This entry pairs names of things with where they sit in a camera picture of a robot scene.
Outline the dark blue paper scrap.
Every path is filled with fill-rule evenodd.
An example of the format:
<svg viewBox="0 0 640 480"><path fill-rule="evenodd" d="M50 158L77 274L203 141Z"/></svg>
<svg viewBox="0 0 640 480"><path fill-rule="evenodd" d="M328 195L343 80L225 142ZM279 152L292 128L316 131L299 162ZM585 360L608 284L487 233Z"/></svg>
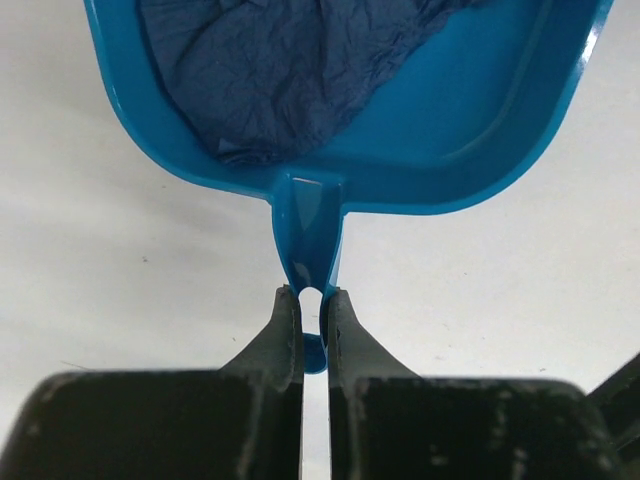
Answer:
<svg viewBox="0 0 640 480"><path fill-rule="evenodd" d="M325 145L466 1L142 1L163 88L221 162Z"/></svg>

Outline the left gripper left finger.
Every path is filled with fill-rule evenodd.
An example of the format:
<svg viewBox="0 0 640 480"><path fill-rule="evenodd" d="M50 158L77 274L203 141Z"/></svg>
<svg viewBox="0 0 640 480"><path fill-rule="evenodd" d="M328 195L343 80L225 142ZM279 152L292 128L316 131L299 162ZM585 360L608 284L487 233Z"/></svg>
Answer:
<svg viewBox="0 0 640 480"><path fill-rule="evenodd" d="M240 479L298 479L304 385L301 308L290 286L276 289L271 317L258 335L219 369L251 395L237 461Z"/></svg>

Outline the blue plastic dustpan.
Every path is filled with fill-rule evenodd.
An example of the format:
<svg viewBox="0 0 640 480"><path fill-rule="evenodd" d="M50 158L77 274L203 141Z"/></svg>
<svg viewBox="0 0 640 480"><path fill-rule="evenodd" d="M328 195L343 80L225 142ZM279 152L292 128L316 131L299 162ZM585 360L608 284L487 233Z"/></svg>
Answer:
<svg viewBox="0 0 640 480"><path fill-rule="evenodd" d="M608 1L488 1L456 13L345 132L294 161L227 166L170 103L137 1L85 5L119 121L158 166L267 201L293 291L336 289L350 212L437 215L523 175L557 132L611 9Z"/></svg>

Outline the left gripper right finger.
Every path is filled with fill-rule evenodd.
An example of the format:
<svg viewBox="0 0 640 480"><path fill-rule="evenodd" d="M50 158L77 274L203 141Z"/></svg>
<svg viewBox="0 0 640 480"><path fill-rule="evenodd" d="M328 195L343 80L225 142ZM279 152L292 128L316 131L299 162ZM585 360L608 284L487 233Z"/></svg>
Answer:
<svg viewBox="0 0 640 480"><path fill-rule="evenodd" d="M327 300L327 365L331 477L347 479L356 466L359 445L351 423L356 415L356 383L373 379L416 379L359 322L347 291L337 289Z"/></svg>

